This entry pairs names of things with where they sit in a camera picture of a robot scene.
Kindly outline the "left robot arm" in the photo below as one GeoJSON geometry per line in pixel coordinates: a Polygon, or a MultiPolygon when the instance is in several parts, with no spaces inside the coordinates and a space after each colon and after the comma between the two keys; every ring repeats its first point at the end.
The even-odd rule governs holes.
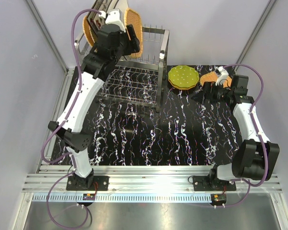
{"type": "Polygon", "coordinates": [[[123,31],[118,25],[106,24],[97,33],[97,41],[83,59],[84,68],[70,100],[57,121],[48,128],[65,145],[72,160],[73,172],[68,173],[68,191],[108,189],[108,176],[94,176],[88,157],[92,137],[82,131],[84,119],[98,91],[105,84],[122,56],[140,52],[140,41],[134,27],[129,24],[123,31]]]}

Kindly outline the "stainless steel dish rack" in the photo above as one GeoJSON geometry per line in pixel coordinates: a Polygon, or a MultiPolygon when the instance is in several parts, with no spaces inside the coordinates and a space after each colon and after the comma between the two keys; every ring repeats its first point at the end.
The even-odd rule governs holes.
{"type": "Polygon", "coordinates": [[[106,83],[95,96],[104,100],[152,107],[157,112],[162,103],[162,84],[166,79],[170,31],[142,27],[143,53],[136,58],[122,57],[106,83]]]}

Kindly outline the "white square plate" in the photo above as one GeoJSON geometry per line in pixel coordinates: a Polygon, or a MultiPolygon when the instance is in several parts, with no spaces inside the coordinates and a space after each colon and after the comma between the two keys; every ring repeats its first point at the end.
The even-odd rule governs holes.
{"type": "Polygon", "coordinates": [[[127,0],[112,0],[108,11],[112,9],[119,9],[122,12],[122,14],[124,14],[128,7],[129,6],[127,0]]]}

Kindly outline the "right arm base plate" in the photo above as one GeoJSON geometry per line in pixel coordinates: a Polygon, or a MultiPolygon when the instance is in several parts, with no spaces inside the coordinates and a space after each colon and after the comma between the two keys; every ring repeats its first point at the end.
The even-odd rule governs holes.
{"type": "Polygon", "coordinates": [[[192,176],[193,189],[196,192],[236,191],[236,185],[229,181],[211,179],[210,176],[192,176]]]}

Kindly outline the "aluminium frame rail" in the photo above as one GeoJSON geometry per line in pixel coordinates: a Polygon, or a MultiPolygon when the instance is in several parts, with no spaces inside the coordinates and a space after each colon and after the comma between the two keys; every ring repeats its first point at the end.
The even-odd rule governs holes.
{"type": "Polygon", "coordinates": [[[51,201],[115,203],[207,203],[216,200],[217,192],[195,191],[192,176],[205,176],[210,166],[95,166],[94,176],[108,179],[83,191],[68,191],[64,165],[41,165],[37,173],[26,176],[22,192],[44,201],[51,190],[51,201]]]}

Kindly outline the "woven wicker plate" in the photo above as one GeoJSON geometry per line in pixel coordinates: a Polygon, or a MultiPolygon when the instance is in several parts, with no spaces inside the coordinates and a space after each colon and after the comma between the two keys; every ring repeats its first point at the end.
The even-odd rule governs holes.
{"type": "Polygon", "coordinates": [[[83,18],[83,32],[86,37],[86,40],[88,44],[93,47],[94,44],[97,41],[97,35],[93,31],[93,29],[90,27],[88,21],[87,21],[87,16],[83,18]]]}
{"type": "Polygon", "coordinates": [[[142,20],[139,13],[131,8],[127,8],[124,14],[124,24],[125,27],[130,24],[133,26],[135,35],[139,40],[140,51],[134,54],[130,54],[129,57],[133,59],[140,58],[143,53],[143,29],[142,20]]]}
{"type": "MultiPolygon", "coordinates": [[[[218,76],[214,71],[207,73],[207,74],[200,77],[200,85],[203,86],[205,82],[215,82],[217,80],[217,78],[218,78],[218,76]]],[[[228,76],[227,79],[223,81],[223,87],[224,88],[230,87],[231,82],[232,82],[232,79],[230,76],[228,76]]]]}

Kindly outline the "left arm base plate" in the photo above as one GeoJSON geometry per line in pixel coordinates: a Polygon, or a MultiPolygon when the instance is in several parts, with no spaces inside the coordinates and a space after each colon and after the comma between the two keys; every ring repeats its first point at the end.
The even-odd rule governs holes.
{"type": "Polygon", "coordinates": [[[69,176],[66,190],[67,191],[107,191],[109,185],[109,176],[95,175],[86,178],[77,175],[69,176]]]}

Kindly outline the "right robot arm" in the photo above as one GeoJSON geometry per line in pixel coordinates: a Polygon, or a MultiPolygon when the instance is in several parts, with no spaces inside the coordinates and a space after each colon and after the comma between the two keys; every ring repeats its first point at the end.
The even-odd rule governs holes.
{"type": "Polygon", "coordinates": [[[203,83],[202,93],[195,96],[198,102],[225,102],[235,117],[242,136],[242,144],[226,165],[215,165],[207,176],[193,176],[195,190],[222,191],[236,189],[235,182],[242,180],[258,187],[271,178],[280,153],[279,145],[272,143],[264,133],[256,114],[255,101],[248,96],[249,78],[235,75],[228,87],[216,82],[203,83]]]}

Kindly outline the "green polka dot plate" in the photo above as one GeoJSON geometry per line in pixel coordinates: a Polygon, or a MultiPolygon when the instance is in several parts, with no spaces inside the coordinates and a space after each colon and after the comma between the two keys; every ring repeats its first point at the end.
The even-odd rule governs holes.
{"type": "Polygon", "coordinates": [[[185,65],[175,66],[168,72],[168,81],[178,86],[189,86],[199,79],[199,73],[194,68],[185,65]]]}

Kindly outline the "yellow polka dot plate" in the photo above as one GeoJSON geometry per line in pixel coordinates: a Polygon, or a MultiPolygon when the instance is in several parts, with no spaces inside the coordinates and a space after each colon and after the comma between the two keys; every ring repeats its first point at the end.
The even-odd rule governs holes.
{"type": "Polygon", "coordinates": [[[175,89],[179,89],[179,90],[190,90],[192,88],[194,88],[197,84],[198,84],[198,81],[195,83],[195,84],[192,84],[192,85],[189,85],[189,86],[178,86],[174,83],[172,83],[171,81],[168,81],[170,83],[170,85],[172,87],[174,87],[175,89]]]}

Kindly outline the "fruit pattern square plate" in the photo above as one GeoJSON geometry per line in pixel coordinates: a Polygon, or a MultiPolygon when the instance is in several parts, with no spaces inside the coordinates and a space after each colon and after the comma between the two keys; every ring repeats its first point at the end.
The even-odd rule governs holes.
{"type": "MultiPolygon", "coordinates": [[[[92,6],[92,9],[107,12],[110,4],[111,0],[96,0],[92,6]]],[[[99,16],[100,14],[96,12],[89,12],[87,15],[87,21],[89,23],[89,26],[95,33],[101,28],[101,26],[105,22],[105,20],[99,16]]]]}

